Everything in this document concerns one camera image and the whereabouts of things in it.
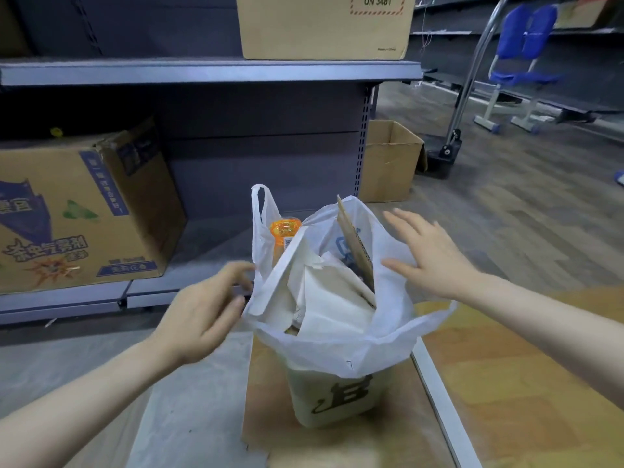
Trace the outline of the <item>person's left hand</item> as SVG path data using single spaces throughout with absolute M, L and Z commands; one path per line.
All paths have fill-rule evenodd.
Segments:
M 230 261 L 216 275 L 178 292 L 150 340 L 169 368 L 199 362 L 222 344 L 238 321 L 223 321 L 222 310 L 235 293 L 253 288 L 248 261 Z

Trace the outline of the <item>person's right hand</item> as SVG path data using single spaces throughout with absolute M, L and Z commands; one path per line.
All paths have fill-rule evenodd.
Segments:
M 436 221 L 430 223 L 417 213 L 399 208 L 383 214 L 416 262 L 412 265 L 416 267 L 416 283 L 411 284 L 440 298 L 471 304 L 472 291 L 482 275 L 444 228 Z

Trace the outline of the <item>person's right forearm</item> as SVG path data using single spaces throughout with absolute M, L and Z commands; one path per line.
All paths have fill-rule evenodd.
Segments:
M 624 411 L 623 323 L 479 272 L 453 299 L 518 334 Z

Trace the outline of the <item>person's left forearm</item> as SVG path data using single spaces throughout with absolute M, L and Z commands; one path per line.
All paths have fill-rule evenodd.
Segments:
M 0 419 L 0 468 L 63 468 L 150 386 L 179 367 L 175 350 L 153 333 Z

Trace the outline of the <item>brown cardboard piece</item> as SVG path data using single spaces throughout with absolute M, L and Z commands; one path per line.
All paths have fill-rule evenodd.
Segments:
M 359 269 L 363 282 L 372 292 L 374 292 L 375 283 L 372 260 L 370 259 L 370 256 L 366 251 L 355 226 L 352 224 L 339 195 L 337 196 L 337 206 L 337 222 L 343 232 L 346 244 L 351 251 L 355 266 Z

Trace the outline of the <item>white paper bag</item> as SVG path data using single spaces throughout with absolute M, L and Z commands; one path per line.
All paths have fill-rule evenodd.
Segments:
M 363 334 L 376 311 L 376 298 L 363 280 L 331 253 L 317 255 L 308 243 L 308 227 L 290 238 L 247 314 L 305 338 Z

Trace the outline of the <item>orange bottle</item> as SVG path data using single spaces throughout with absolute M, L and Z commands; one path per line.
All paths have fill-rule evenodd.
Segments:
M 272 222 L 269 231 L 275 240 L 271 267 L 275 267 L 301 227 L 298 218 L 281 218 Z

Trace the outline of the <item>white plastic bag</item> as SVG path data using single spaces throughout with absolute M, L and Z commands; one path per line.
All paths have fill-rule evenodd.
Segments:
M 438 329 L 457 307 L 452 301 L 445 310 L 417 316 L 406 279 L 381 264 L 383 258 L 414 264 L 409 248 L 392 237 L 357 197 L 341 200 L 372 260 L 376 311 L 367 330 L 349 336 L 305 338 L 293 327 L 276 331 L 252 319 L 247 314 L 248 304 L 243 313 L 254 335 L 272 348 L 284 365 L 295 416 L 305 427 L 320 427 L 375 407 L 389 383 L 391 368 L 410 358 L 417 340 Z M 305 219 L 300 228 L 308 227 L 308 243 L 314 253 L 331 253 L 362 279 L 337 216 L 337 203 L 330 204 Z M 256 273 L 252 295 L 272 270 L 275 240 L 269 226 L 280 218 L 270 190 L 254 185 L 252 259 Z

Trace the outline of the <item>open cardboard box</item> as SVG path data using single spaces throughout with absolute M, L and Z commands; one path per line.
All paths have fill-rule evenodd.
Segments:
M 394 120 L 372 120 L 366 137 L 359 199 L 364 203 L 406 201 L 418 167 L 427 169 L 423 139 Z

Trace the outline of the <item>metal hand truck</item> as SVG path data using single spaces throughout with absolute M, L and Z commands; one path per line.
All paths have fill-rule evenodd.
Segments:
M 465 74 L 462 85 L 457 93 L 456 102 L 450 117 L 446 135 L 444 137 L 439 135 L 425 135 L 424 152 L 426 153 L 429 167 L 428 172 L 425 172 L 426 175 L 432 175 L 437 178 L 445 179 L 448 177 L 450 170 L 456 161 L 462 145 L 459 124 L 469 100 L 469 96 L 477 76 L 477 71 L 484 58 L 486 48 L 493 38 L 495 31 L 501 24 L 505 8 L 508 3 L 509 0 L 498 1 L 479 38 L 469 62 L 467 73 Z

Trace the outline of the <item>blue printed cardboard box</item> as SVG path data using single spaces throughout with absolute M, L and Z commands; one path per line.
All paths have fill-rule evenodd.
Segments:
M 153 118 L 0 141 L 0 295 L 159 277 L 186 223 Z

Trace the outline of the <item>grey metal shelf unit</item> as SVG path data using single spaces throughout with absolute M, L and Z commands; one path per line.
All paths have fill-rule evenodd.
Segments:
M 251 193 L 306 218 L 357 195 L 374 89 L 406 60 L 0 59 L 0 141 L 95 136 L 153 118 L 187 223 L 163 275 L 0 295 L 0 326 L 169 304 L 252 254 Z

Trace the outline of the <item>plain cardboard box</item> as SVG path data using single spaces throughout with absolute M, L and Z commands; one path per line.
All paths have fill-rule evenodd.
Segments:
M 236 0 L 248 60 L 402 60 L 416 0 Z

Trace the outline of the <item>blue chair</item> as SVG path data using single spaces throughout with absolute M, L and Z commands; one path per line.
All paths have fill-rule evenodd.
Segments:
M 506 15 L 496 53 L 488 70 L 488 79 L 494 82 L 494 91 L 485 114 L 474 117 L 475 124 L 491 133 L 499 133 L 501 126 L 492 121 L 491 116 L 502 87 L 534 84 L 538 90 L 541 90 L 544 86 L 556 84 L 561 79 L 561 75 L 545 74 L 535 70 L 557 18 L 558 7 L 554 4 L 542 6 L 536 10 L 521 4 Z M 496 70 L 498 61 L 519 58 L 530 62 L 525 71 L 503 72 Z

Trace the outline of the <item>dark background shelving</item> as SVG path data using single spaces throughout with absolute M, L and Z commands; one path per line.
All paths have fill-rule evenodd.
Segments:
M 500 0 L 418 0 L 410 28 L 407 58 L 421 63 L 427 81 L 459 91 L 479 38 Z M 520 6 L 536 10 L 554 4 L 558 18 L 535 70 L 561 75 L 541 90 L 534 84 L 502 87 L 491 120 L 528 131 L 538 114 L 558 122 L 593 122 L 601 116 L 624 116 L 624 0 L 509 0 L 491 39 L 470 95 L 485 104 L 494 91 L 488 70 L 506 15 Z M 500 60 L 496 70 L 525 71 L 530 62 Z

